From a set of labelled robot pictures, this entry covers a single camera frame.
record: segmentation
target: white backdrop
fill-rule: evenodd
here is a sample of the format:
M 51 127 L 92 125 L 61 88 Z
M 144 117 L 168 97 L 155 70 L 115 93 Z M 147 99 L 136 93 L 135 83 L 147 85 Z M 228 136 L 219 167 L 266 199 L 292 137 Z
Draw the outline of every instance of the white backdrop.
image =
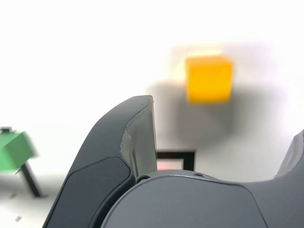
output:
M 304 128 L 299 1 L 0 1 L 0 125 L 26 130 L 36 173 L 66 173 L 94 123 L 154 96 L 157 146 L 196 149 L 196 170 L 272 178 Z M 188 106 L 187 54 L 235 61 L 229 104 Z

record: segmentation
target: yellow cube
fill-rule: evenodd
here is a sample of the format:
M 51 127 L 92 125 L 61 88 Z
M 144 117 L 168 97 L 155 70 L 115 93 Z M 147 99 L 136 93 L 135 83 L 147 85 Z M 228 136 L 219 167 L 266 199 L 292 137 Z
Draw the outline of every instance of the yellow cube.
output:
M 190 103 L 225 102 L 230 99 L 232 61 L 225 56 L 186 59 L 187 97 Z

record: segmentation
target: black rectangular outline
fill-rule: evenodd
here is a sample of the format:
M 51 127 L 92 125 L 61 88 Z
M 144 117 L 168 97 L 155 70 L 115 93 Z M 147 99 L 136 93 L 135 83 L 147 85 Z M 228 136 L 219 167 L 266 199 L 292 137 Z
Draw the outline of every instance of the black rectangular outline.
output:
M 157 151 L 157 159 L 183 159 L 183 170 L 194 171 L 195 152 Z

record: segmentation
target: green block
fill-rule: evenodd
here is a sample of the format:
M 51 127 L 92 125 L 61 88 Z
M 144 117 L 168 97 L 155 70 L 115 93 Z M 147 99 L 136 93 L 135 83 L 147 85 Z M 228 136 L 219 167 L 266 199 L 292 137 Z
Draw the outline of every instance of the green block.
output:
M 15 171 L 33 155 L 25 132 L 0 133 L 0 171 Z

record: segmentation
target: gray plastic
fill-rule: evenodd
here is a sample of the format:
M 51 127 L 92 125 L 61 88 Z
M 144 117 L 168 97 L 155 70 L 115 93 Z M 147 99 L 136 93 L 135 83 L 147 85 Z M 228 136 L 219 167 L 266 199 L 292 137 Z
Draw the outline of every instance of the gray plastic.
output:
M 132 167 L 135 177 L 157 170 L 152 97 L 147 107 L 128 123 L 120 153 Z
M 266 228 L 244 187 L 191 176 L 147 179 L 112 207 L 102 228 Z
M 125 193 L 102 228 L 304 228 L 304 131 L 273 180 L 232 183 L 159 171 Z
M 113 108 L 84 141 L 44 227 L 304 228 L 304 131 L 273 180 L 156 171 L 151 96 Z M 136 184 L 135 177 L 147 175 Z

